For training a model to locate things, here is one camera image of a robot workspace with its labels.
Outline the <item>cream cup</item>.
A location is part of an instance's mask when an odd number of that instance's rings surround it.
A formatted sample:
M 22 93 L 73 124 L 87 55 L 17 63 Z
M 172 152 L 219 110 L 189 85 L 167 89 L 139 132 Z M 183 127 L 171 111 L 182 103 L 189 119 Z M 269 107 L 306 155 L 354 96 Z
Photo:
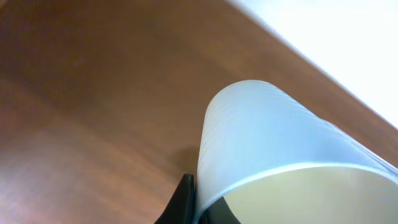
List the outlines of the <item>cream cup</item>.
M 241 223 L 396 223 L 397 169 L 276 86 L 245 80 L 206 109 L 193 221 L 221 197 Z

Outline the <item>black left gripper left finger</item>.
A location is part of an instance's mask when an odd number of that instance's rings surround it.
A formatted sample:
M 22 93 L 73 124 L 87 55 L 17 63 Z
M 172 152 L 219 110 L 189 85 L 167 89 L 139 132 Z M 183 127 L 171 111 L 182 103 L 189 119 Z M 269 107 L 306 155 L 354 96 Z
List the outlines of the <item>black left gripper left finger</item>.
M 192 224 L 194 206 L 194 177 L 192 174 L 184 174 L 155 224 Z

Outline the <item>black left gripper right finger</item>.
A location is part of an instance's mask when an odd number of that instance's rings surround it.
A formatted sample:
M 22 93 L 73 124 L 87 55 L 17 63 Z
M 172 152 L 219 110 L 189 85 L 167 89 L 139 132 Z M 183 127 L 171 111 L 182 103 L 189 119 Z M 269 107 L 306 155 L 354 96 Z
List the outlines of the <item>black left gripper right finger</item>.
M 221 197 L 208 207 L 200 217 L 199 224 L 241 224 Z

